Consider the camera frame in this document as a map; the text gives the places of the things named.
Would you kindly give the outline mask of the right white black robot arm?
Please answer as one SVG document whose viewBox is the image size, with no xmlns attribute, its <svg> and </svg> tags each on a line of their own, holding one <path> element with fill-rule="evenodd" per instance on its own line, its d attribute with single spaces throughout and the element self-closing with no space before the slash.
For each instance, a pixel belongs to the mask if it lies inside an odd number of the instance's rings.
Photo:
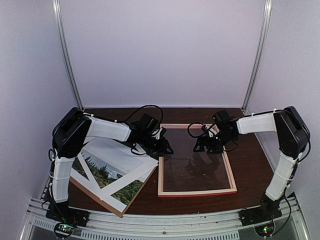
<svg viewBox="0 0 320 240">
<path fill-rule="evenodd" d="M 311 150 L 311 134 L 294 106 L 284 109 L 252 113 L 245 116 L 230 116 L 227 110 L 216 112 L 213 124 L 201 126 L 202 134 L 195 137 L 193 152 L 221 154 L 224 146 L 235 141 L 239 135 L 275 132 L 280 150 L 279 161 L 270 184 L 261 197 L 256 210 L 259 220 L 268 220 L 285 196 L 298 164 L 305 159 L 304 151 Z"/>
</svg>

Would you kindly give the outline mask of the pink wooden picture frame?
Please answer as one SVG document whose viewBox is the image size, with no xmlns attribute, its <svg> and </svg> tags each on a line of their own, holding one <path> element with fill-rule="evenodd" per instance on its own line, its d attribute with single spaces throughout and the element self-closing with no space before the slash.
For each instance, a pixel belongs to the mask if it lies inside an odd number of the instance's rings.
<svg viewBox="0 0 320 240">
<path fill-rule="evenodd" d="M 207 197 L 235 194 L 237 186 L 226 150 L 194 152 L 196 137 L 218 128 L 209 123 L 164 123 L 173 154 L 159 157 L 158 190 L 161 198 Z"/>
</svg>

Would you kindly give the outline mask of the clear acrylic sheet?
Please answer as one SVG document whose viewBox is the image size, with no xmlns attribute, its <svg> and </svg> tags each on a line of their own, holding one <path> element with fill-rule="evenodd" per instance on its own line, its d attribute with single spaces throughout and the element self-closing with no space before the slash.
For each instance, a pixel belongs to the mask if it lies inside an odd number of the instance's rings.
<svg viewBox="0 0 320 240">
<path fill-rule="evenodd" d="M 186 129 L 169 128 L 165 133 L 174 154 L 163 157 L 165 192 L 214 191 L 230 188 L 223 155 L 193 152 L 196 139 Z"/>
</svg>

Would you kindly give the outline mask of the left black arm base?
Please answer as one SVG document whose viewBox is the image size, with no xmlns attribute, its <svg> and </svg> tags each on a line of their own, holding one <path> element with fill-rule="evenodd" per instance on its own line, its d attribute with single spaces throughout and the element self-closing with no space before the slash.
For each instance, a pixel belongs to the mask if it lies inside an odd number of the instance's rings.
<svg viewBox="0 0 320 240">
<path fill-rule="evenodd" d="M 57 203 L 48 194 L 45 200 L 49 203 L 45 217 L 57 222 L 66 223 L 76 227 L 86 227 L 90 213 L 85 210 L 69 207 L 69 201 Z"/>
</svg>

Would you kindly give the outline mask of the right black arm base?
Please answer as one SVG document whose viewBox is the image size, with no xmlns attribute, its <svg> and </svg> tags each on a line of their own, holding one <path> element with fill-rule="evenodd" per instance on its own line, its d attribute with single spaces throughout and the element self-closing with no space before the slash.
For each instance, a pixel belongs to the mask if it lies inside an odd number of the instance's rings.
<svg viewBox="0 0 320 240">
<path fill-rule="evenodd" d="M 279 199 L 272 200 L 264 192 L 260 199 L 260 206 L 243 208 L 238 212 L 242 226 L 254 225 L 281 217 L 280 202 L 283 198 L 284 195 Z"/>
</svg>

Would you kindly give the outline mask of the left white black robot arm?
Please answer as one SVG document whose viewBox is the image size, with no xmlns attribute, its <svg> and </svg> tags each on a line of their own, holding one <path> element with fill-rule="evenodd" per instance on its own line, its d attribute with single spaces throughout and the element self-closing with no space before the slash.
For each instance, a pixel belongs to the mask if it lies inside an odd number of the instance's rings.
<svg viewBox="0 0 320 240">
<path fill-rule="evenodd" d="M 53 180 L 51 197 L 56 202 L 52 213 L 61 222 L 72 218 L 72 211 L 63 203 L 69 199 L 69 182 L 75 158 L 95 138 L 111 139 L 130 146 L 139 145 L 147 155 L 172 155 L 166 129 L 157 120 L 145 113 L 138 121 L 111 120 L 86 113 L 73 107 L 52 131 Z"/>
</svg>

